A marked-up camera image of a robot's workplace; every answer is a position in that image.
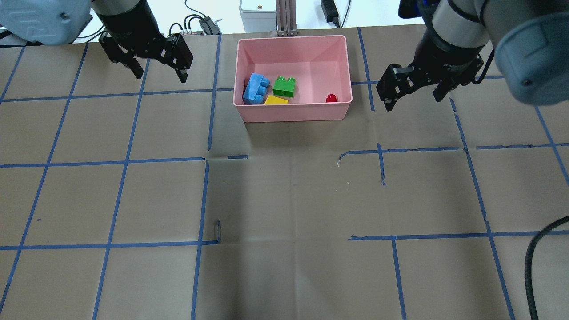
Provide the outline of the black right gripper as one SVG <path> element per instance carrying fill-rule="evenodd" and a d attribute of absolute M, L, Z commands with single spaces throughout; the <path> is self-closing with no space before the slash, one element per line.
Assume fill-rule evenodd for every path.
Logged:
<path fill-rule="evenodd" d="M 392 111 L 405 95 L 430 85 L 436 85 L 433 90 L 435 101 L 442 102 L 458 85 L 471 83 L 482 67 L 481 50 L 481 46 L 462 48 L 449 44 L 435 32 L 425 31 L 411 65 L 388 65 L 376 85 L 386 111 Z"/>

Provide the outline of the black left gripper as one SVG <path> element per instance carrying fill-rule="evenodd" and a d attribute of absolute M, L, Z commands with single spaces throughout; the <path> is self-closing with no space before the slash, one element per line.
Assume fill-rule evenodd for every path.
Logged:
<path fill-rule="evenodd" d="M 179 81 L 187 82 L 193 62 L 182 34 L 166 38 L 146 0 L 97 0 L 96 15 L 104 31 L 98 38 L 112 63 L 121 64 L 142 79 L 144 69 L 134 56 L 162 59 L 175 70 Z"/>

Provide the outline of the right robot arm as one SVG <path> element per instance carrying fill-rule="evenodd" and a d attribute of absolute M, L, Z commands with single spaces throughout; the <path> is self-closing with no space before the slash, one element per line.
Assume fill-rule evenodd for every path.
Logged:
<path fill-rule="evenodd" d="M 566 0 L 401 0 L 398 16 L 421 17 L 425 33 L 413 61 L 388 65 L 376 86 L 388 112 L 425 86 L 435 85 L 439 102 L 459 85 L 480 84 L 492 61 L 520 103 L 568 100 Z"/>

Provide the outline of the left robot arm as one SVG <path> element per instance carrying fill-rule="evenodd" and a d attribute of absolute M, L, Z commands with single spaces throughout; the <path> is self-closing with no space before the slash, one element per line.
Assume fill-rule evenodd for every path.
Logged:
<path fill-rule="evenodd" d="M 3 0 L 0 21 L 28 42 L 63 45 L 79 38 L 93 16 L 102 23 L 98 37 L 112 63 L 124 65 L 137 79 L 144 75 L 139 58 L 171 67 L 187 81 L 193 55 L 181 34 L 159 31 L 146 0 Z"/>

